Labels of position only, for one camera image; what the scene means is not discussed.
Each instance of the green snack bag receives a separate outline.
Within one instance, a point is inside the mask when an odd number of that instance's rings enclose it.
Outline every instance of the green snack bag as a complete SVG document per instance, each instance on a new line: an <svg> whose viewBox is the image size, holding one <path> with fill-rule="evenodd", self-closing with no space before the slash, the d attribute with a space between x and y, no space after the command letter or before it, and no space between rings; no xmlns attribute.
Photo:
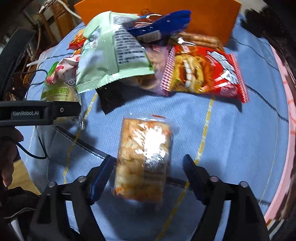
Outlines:
<svg viewBox="0 0 296 241"><path fill-rule="evenodd" d="M138 18L135 14L108 11L88 23L77 70L78 93L119 79L154 74L145 49L121 25Z"/></svg>

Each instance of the table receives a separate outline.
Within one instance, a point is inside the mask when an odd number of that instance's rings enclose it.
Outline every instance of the table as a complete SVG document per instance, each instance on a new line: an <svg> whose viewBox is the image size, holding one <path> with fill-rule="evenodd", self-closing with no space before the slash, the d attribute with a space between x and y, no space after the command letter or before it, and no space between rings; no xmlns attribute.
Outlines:
<svg viewBox="0 0 296 241"><path fill-rule="evenodd" d="M72 54L66 50L83 24L72 30L48 53L39 69L49 70L52 64ZM180 200L186 176L182 158L189 154L198 159L210 175L224 182L249 183L263 214L269 208L278 188L286 160L288 145L288 110L283 82L274 55L266 39L257 38L239 25L237 19L226 47L235 53L247 84L250 101L242 105L236 99L209 95L176 93L172 97L155 96L150 92L122 86L126 104L105 115L95 91L81 95L86 129L76 127L42 127L38 132L49 154L47 160L20 155L32 180L41 190L49 181L58 184L74 181L100 165L104 156L117 156L121 122L131 113L157 114L171 119L179 131L174 135L169 176L164 200L157 206L115 198L111 189L114 174L92 206L95 218L106 240L190 240L204 206L187 191ZM32 83L45 78L37 73ZM39 100L42 86L31 87L28 99ZM42 149L32 126L19 127L24 135L23 146L42 156ZM70 225L77 228L73 208L67 202ZM224 212L216 240L223 237L229 203Z"/></svg>

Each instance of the silver bolt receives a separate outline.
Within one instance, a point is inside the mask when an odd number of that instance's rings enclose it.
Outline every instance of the silver bolt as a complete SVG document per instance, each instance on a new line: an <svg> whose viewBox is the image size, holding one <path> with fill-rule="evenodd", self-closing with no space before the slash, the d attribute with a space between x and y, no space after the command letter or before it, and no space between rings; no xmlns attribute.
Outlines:
<svg viewBox="0 0 296 241"><path fill-rule="evenodd" d="M80 183L84 182L85 180L86 180L86 177L85 177L85 176L80 176L80 177L78 177L78 181L79 181Z"/></svg>
<svg viewBox="0 0 296 241"><path fill-rule="evenodd" d="M212 182L216 183L216 182L219 181L219 178L216 177L216 176L211 176L211 177L210 177L210 180L211 180Z"/></svg>
<svg viewBox="0 0 296 241"><path fill-rule="evenodd" d="M245 181L242 181L239 183L243 188L247 188L249 186L249 184Z"/></svg>
<svg viewBox="0 0 296 241"><path fill-rule="evenodd" d="M55 181L52 181L52 182L50 182L50 183L48 184L48 186L49 186L50 188L53 188L56 184L57 184L57 183L56 183Z"/></svg>

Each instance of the white cable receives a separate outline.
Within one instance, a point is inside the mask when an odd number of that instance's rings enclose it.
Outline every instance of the white cable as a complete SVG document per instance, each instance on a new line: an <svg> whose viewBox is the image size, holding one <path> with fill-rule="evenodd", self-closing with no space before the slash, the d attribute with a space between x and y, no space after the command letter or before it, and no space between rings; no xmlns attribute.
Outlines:
<svg viewBox="0 0 296 241"><path fill-rule="evenodd" d="M61 5L64 6L64 8L71 13L73 16L79 18L80 20L82 20L82 17L80 17L78 14L74 13L70 8L68 8L68 6L62 1L62 0L57 0Z"/></svg>

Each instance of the pink tablecloth trim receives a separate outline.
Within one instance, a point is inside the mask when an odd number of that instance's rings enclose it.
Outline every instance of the pink tablecloth trim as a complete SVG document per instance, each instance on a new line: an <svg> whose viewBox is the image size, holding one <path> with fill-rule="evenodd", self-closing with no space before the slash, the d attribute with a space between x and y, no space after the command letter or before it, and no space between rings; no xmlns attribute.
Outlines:
<svg viewBox="0 0 296 241"><path fill-rule="evenodd" d="M287 96L287 103L288 103L288 112L289 112L289 140L288 140L288 150L286 156L286 162L283 170L283 174L281 177L281 181L279 183L278 189L276 194L268 208L264 219L267 222L268 220L274 219L280 205L283 201L285 194L287 194L289 190L289 186L291 183L291 171L293 168L293 161L295 156L295 134L296 134L296 106L294 103L292 91L289 87L289 73L282 63L280 57L277 55L276 50L271 46L271 49L274 53L274 57L276 59L277 65L279 67L279 71L281 73L281 77L283 80L286 96Z"/></svg>

